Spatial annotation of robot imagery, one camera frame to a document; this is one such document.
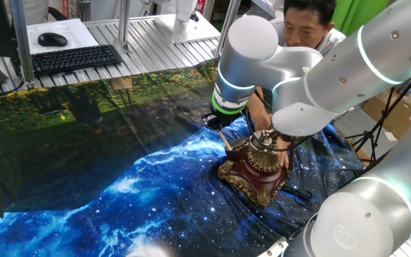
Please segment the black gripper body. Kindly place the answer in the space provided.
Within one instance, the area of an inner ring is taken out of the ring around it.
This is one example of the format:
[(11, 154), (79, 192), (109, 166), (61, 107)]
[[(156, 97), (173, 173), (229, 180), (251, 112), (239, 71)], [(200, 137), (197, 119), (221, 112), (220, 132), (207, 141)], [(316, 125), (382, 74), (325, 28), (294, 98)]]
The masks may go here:
[(241, 117), (242, 113), (237, 114), (223, 114), (221, 112), (209, 113), (202, 115), (202, 119), (205, 122), (205, 126), (211, 130), (221, 130), (222, 128), (229, 126), (237, 118)]

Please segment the person's right hand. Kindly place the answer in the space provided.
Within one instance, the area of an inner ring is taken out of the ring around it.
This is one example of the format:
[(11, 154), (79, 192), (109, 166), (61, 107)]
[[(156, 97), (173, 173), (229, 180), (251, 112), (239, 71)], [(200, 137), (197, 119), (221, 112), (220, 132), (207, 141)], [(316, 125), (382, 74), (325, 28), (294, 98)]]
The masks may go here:
[(268, 130), (272, 126), (272, 115), (271, 114), (261, 114), (252, 117), (254, 128), (256, 131)]

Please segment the person's left hand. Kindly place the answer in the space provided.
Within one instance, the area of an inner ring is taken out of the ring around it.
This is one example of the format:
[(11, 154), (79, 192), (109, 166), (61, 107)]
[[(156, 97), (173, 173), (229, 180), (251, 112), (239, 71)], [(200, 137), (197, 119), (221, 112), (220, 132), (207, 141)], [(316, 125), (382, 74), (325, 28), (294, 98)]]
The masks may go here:
[[(289, 148), (289, 147), (290, 147), (290, 142), (283, 141), (281, 138), (277, 140), (278, 149), (284, 149), (284, 148)], [(289, 162), (288, 151), (279, 151), (278, 155), (280, 157), (280, 165), (283, 168), (289, 168), (290, 162)]]

